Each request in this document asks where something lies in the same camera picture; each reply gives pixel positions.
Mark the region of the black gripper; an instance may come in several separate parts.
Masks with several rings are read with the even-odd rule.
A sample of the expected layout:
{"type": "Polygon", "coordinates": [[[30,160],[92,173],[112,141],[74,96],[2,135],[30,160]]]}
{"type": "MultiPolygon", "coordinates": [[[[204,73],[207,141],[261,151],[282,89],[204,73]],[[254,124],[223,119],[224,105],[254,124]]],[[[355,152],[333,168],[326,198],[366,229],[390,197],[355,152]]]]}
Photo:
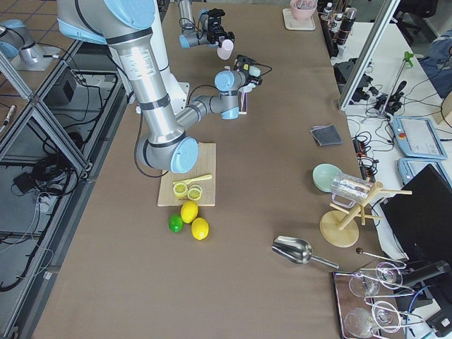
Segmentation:
{"type": "Polygon", "coordinates": [[[234,61],[234,70],[240,72],[244,76],[244,83],[238,87],[238,91],[250,93],[254,88],[262,84],[262,77],[253,77],[249,75],[249,67],[257,66],[257,62],[242,54],[238,54],[234,61]]]}
{"type": "Polygon", "coordinates": [[[225,40],[234,42],[235,36],[232,31],[225,31],[222,26],[222,18],[225,11],[222,9],[211,9],[207,12],[206,31],[207,38],[211,44],[222,44],[225,40]]]}

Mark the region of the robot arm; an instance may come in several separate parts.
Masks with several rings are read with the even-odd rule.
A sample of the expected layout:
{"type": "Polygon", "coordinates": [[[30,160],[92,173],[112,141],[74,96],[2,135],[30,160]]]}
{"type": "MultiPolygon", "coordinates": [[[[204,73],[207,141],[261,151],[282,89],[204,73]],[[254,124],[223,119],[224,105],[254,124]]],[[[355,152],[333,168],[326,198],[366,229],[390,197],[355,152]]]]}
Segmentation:
{"type": "Polygon", "coordinates": [[[220,8],[202,8],[198,18],[192,13],[192,1],[177,1],[179,9],[179,26],[181,35],[179,43],[182,48],[208,45],[223,48],[234,47],[235,36],[222,26],[225,11],[220,8]]]}
{"type": "Polygon", "coordinates": [[[106,45],[113,53],[149,128],[134,150],[148,167],[189,172],[198,159],[198,143],[187,129],[207,114],[236,119],[239,94],[262,82],[259,63],[238,55],[233,69],[215,76],[217,96],[200,95],[176,107],[171,101],[186,97],[186,91],[170,72],[156,1],[58,1],[57,15],[63,35],[106,45]]]}

